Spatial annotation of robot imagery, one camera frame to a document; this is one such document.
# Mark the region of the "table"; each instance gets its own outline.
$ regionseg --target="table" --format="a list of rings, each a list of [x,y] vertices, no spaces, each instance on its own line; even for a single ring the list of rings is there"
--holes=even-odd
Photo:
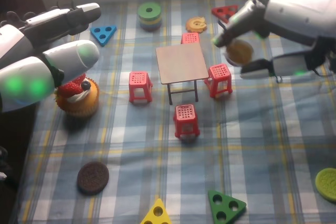
[[[210,41],[222,31],[211,8],[241,8],[246,1],[162,0],[162,27],[154,33],[138,27],[137,3],[103,5],[92,26],[118,30],[98,47],[100,59],[87,73],[100,87],[99,109],[78,122],[53,96],[40,103],[13,212],[18,223],[139,224],[160,197],[173,224],[212,224],[209,189],[247,203],[235,224],[335,223],[335,204],[314,186],[316,174],[336,164],[335,76],[305,74],[276,84],[242,80],[228,65],[232,94],[214,100],[205,85],[197,88],[197,141],[182,144],[174,136],[175,107],[167,102],[155,49],[180,44],[186,21],[201,15],[208,27],[201,41]],[[95,42],[86,31],[57,43],[78,39]],[[303,49],[275,35],[241,39],[267,59]],[[202,50],[207,66],[227,62],[210,42]],[[130,71],[149,73],[151,103],[129,102]],[[189,94],[176,95],[176,103],[190,102]],[[77,173],[97,159],[107,165],[109,183],[99,195],[84,197],[76,190]]]
[[[173,105],[172,94],[195,91],[198,102],[197,80],[209,77],[200,43],[159,47],[156,49],[161,83],[167,85],[169,104]],[[171,92],[170,84],[194,82],[194,89]]]

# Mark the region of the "wooden tabletop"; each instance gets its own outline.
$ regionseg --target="wooden tabletop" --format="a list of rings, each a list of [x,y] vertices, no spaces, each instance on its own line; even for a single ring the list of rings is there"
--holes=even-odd
[[[158,47],[156,57],[162,84],[209,77],[199,43]]]

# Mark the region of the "dark background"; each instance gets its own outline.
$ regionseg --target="dark background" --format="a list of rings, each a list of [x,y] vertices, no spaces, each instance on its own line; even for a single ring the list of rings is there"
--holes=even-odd
[[[15,11],[20,17],[26,12],[40,13],[45,8],[42,0],[0,0],[0,21],[6,12]],[[32,135],[37,105],[0,114],[0,146],[8,150],[7,162],[13,168],[14,179],[20,180],[27,147]],[[0,184],[0,223],[8,223],[16,200],[15,191]]]

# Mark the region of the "triangle block with holes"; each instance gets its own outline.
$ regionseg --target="triangle block with holes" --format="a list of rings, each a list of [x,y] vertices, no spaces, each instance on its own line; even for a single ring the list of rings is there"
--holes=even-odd
[[[172,224],[161,199],[157,199],[141,224]]]
[[[90,32],[102,47],[109,42],[112,35],[116,32],[116,26],[91,27]]]
[[[211,9],[211,13],[225,23],[228,23],[229,18],[235,15],[237,11],[238,11],[237,5],[222,6]]]
[[[246,210],[246,203],[217,191],[208,191],[215,224],[231,224]]]

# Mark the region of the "blue triangle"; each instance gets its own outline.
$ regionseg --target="blue triangle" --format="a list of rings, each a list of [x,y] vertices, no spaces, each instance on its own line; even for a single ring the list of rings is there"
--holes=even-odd
[[[109,42],[112,35],[116,32],[116,26],[91,27],[90,32],[98,43],[103,47]]]

